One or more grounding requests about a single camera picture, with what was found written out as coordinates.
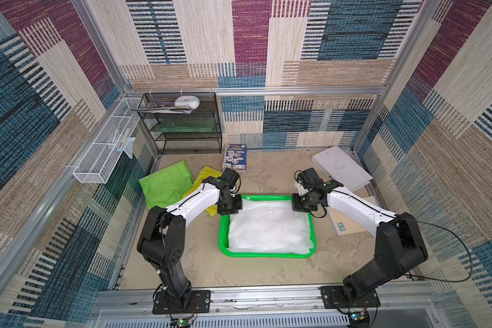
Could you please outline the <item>white translucent raincoat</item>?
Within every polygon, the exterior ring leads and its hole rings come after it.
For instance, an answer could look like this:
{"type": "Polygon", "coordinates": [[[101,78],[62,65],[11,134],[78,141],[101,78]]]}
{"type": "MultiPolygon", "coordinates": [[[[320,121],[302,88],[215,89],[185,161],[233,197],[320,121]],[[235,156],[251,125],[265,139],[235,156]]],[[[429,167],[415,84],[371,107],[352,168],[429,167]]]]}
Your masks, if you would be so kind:
{"type": "Polygon", "coordinates": [[[292,210],[289,200],[245,200],[230,216],[226,250],[238,254],[308,255],[315,247],[307,213],[292,210]]]}

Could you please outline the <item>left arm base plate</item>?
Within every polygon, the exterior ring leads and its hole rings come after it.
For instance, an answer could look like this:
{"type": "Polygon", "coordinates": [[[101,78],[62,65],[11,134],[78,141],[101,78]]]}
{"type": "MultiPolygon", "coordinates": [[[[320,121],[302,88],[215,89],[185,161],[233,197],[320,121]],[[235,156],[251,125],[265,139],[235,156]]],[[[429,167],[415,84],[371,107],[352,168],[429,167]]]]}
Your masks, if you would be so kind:
{"type": "Polygon", "coordinates": [[[160,314],[205,314],[209,313],[211,302],[210,290],[194,290],[180,301],[169,292],[159,289],[153,296],[154,315],[160,314]]]}

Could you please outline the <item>green plastic basket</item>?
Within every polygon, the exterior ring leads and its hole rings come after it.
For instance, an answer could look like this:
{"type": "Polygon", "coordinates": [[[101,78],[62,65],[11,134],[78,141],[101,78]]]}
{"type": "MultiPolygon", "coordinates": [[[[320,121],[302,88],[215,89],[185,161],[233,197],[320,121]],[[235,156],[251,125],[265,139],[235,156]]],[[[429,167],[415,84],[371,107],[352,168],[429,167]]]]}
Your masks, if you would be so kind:
{"type": "MultiPolygon", "coordinates": [[[[274,201],[279,201],[279,200],[289,200],[291,201],[291,196],[289,195],[244,195],[243,196],[243,202],[245,200],[253,200],[253,201],[269,201],[269,200],[274,200],[274,201]]],[[[228,237],[226,236],[228,232],[228,226],[229,226],[229,221],[230,221],[230,216],[231,215],[224,215],[221,218],[221,224],[220,224],[220,231],[219,231],[219,248],[227,256],[230,257],[235,257],[235,258],[309,258],[311,255],[314,254],[317,248],[317,239],[316,239],[316,234],[314,232],[314,222],[313,222],[313,216],[308,214],[309,220],[310,220],[310,225],[312,228],[312,240],[315,243],[314,249],[308,254],[308,255],[292,255],[292,254],[258,254],[257,256],[254,254],[238,254],[238,253],[230,253],[229,251],[226,250],[226,246],[228,244],[228,237]]]]}

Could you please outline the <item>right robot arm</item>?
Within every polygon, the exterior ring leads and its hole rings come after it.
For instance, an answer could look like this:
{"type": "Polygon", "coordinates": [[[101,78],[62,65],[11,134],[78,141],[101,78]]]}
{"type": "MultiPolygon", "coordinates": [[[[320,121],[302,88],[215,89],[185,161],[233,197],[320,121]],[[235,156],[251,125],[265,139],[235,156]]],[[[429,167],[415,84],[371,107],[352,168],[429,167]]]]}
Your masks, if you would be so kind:
{"type": "Polygon", "coordinates": [[[362,302],[375,288],[408,273],[429,255],[418,221],[410,214],[396,214],[353,194],[336,180],[323,181],[315,169],[295,173],[298,189],[292,210],[312,213],[331,208],[358,222],[375,238],[374,257],[343,280],[342,298],[349,306],[362,302]]]}

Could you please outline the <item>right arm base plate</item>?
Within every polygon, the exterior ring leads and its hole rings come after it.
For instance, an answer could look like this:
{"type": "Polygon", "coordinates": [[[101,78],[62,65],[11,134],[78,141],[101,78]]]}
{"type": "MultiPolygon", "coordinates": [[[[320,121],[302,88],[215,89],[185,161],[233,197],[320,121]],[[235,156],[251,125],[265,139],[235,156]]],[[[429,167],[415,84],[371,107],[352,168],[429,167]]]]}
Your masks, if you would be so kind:
{"type": "Polygon", "coordinates": [[[377,291],[372,289],[366,294],[353,292],[341,284],[321,286],[319,288],[326,309],[378,308],[381,306],[377,291]]]}

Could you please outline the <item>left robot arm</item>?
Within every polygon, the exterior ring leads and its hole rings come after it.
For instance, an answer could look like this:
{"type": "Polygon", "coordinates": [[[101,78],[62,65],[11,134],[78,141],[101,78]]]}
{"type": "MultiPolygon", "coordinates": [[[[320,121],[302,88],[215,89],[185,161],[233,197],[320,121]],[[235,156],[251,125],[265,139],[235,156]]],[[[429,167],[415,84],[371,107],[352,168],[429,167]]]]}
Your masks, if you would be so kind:
{"type": "Polygon", "coordinates": [[[226,168],[221,176],[205,178],[187,197],[166,208],[153,207],[146,217],[138,239],[137,251],[150,263],[161,279],[154,295],[170,313],[187,313],[195,306],[191,282],[185,276],[180,259],[185,250],[187,226],[213,205],[219,215],[237,214],[243,208],[238,172],[226,168]]]}

